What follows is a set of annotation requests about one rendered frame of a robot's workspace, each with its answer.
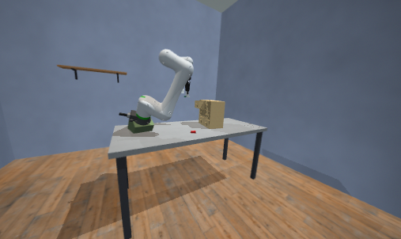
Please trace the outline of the small tan chest of drawers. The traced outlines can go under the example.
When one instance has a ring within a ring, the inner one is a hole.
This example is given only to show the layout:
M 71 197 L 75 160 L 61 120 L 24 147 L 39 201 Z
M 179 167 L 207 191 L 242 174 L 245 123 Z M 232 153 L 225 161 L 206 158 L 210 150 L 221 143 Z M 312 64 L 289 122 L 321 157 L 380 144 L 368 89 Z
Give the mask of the small tan chest of drawers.
M 225 101 L 210 101 L 210 126 L 209 129 L 223 128 Z

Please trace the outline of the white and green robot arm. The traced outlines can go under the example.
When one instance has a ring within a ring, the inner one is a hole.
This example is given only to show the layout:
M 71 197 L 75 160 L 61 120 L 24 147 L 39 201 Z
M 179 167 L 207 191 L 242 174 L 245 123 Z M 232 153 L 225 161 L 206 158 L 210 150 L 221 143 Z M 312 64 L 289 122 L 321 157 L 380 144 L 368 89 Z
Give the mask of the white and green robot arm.
M 134 121 L 139 125 L 147 125 L 151 121 L 151 116 L 163 121 L 169 120 L 172 117 L 176 102 L 184 86 L 194 72 L 192 58 L 180 58 L 168 49 L 164 49 L 160 52 L 159 60 L 162 65 L 176 72 L 172 85 L 162 103 L 150 96 L 141 96 L 138 100 L 137 111 L 131 110 L 131 112 L 127 114 L 119 113 L 120 116 L 130 118 L 130 122 Z

